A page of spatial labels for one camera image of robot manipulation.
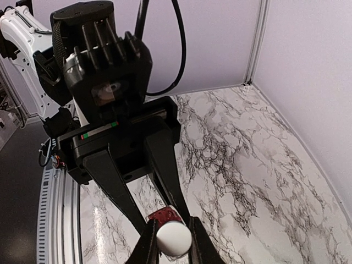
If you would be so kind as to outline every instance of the white wall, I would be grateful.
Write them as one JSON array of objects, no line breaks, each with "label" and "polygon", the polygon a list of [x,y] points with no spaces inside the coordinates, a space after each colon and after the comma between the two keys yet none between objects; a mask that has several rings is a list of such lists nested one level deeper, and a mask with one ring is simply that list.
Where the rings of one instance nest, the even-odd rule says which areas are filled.
[{"label": "white wall", "polygon": [[254,83],[352,216],[352,1],[271,0]]},{"label": "white wall", "polygon": [[[50,14],[53,11],[78,2],[32,1],[34,16],[47,27],[50,27]],[[243,82],[259,1],[179,0],[186,31],[188,56],[183,78],[173,93]],[[2,0],[1,7],[13,2]],[[140,1],[113,2],[118,34],[122,35],[126,30],[134,32]],[[175,79],[181,56],[179,30],[171,0],[150,0],[144,41],[150,48],[153,58],[149,91],[163,90]]]}]

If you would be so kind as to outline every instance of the red and white object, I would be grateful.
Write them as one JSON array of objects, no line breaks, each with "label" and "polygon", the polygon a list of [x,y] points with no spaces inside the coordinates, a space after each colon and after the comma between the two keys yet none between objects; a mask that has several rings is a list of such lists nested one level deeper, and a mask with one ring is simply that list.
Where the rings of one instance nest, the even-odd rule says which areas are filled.
[{"label": "red and white object", "polygon": [[192,245],[192,234],[173,206],[164,207],[148,216],[157,219],[157,244],[161,252],[174,261],[183,257]]}]

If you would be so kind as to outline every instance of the black cable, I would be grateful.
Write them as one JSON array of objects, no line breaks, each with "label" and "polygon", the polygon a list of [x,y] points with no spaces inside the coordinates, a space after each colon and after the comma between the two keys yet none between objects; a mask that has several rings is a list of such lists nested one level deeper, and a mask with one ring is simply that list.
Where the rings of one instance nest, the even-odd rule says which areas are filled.
[{"label": "black cable", "polygon": [[180,30],[180,36],[181,36],[181,46],[182,46],[181,65],[180,65],[180,69],[179,69],[179,72],[177,74],[176,79],[168,88],[166,88],[165,90],[162,90],[160,92],[147,92],[146,94],[148,96],[163,95],[163,94],[166,94],[167,92],[170,92],[172,89],[174,89],[178,85],[178,83],[180,82],[182,75],[183,75],[183,72],[185,70],[185,66],[186,66],[186,53],[187,53],[186,34],[185,34],[185,29],[184,29],[184,25],[183,25],[183,21],[182,21],[181,10],[180,10],[180,6],[178,5],[177,0],[171,0],[171,1],[172,1],[172,5],[174,6],[174,9],[175,9],[177,22],[178,22],[178,26],[179,26],[179,30]]},{"label": "black cable", "polygon": [[[52,146],[50,145],[51,143],[51,139],[47,140],[47,142],[41,147],[40,151],[39,151],[39,156],[38,156],[38,164],[40,167],[44,168],[45,166],[47,166],[49,164],[49,161],[51,159],[51,154],[52,154]],[[42,156],[42,153],[45,152],[45,151],[48,151],[48,156],[46,156],[46,161],[44,164],[41,163],[41,156]]]},{"label": "black cable", "polygon": [[[9,6],[7,6],[7,7],[5,8],[5,12],[6,12],[6,9],[8,9],[8,8],[15,9],[15,8],[12,7],[11,5],[9,5]],[[23,16],[21,15],[21,13],[18,12],[16,9],[15,9],[15,14],[18,15],[19,18],[22,19],[22,21],[23,21],[29,28],[34,28],[34,26],[31,25],[31,23],[29,23],[28,20],[27,20],[25,17],[23,17]],[[39,30],[39,29],[36,29],[36,28],[34,28],[34,32],[36,32],[36,33],[38,33],[38,34],[43,34],[43,35],[52,35],[52,32],[51,32],[51,31],[42,31],[42,30]]]},{"label": "black cable", "polygon": [[12,7],[11,5],[8,5],[7,7],[5,7],[4,12],[6,12],[6,9],[8,8],[14,9],[14,7]]},{"label": "black cable", "polygon": [[143,37],[148,5],[149,5],[149,0],[142,0],[139,4],[139,11],[137,16],[136,28],[134,30],[134,35],[137,37],[137,39],[140,39],[140,40],[142,40],[142,37]]},{"label": "black cable", "polygon": [[24,128],[26,126],[26,124],[24,123],[24,118],[23,118],[23,115],[22,115],[22,111],[19,109],[18,106],[16,106],[16,109],[18,110],[18,113],[20,114],[20,117],[21,117],[22,126],[20,128],[22,129],[22,128]]}]

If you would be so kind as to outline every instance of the metal rail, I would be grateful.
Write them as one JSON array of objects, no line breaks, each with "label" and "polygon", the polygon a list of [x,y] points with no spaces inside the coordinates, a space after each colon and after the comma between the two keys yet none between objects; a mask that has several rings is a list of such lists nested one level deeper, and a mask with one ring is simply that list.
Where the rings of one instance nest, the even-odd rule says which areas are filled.
[{"label": "metal rail", "polygon": [[38,264],[81,264],[80,187],[65,170],[43,172],[37,226]]}]

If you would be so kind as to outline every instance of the black plastic housing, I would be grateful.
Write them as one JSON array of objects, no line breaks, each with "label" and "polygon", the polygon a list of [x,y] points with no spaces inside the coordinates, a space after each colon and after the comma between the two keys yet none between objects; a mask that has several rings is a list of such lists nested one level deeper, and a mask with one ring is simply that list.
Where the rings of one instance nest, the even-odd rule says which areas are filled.
[{"label": "black plastic housing", "polygon": [[142,106],[151,55],[131,33],[117,36],[112,2],[73,4],[54,12],[51,23],[56,61],[63,62],[66,85],[89,123],[120,120]]}]

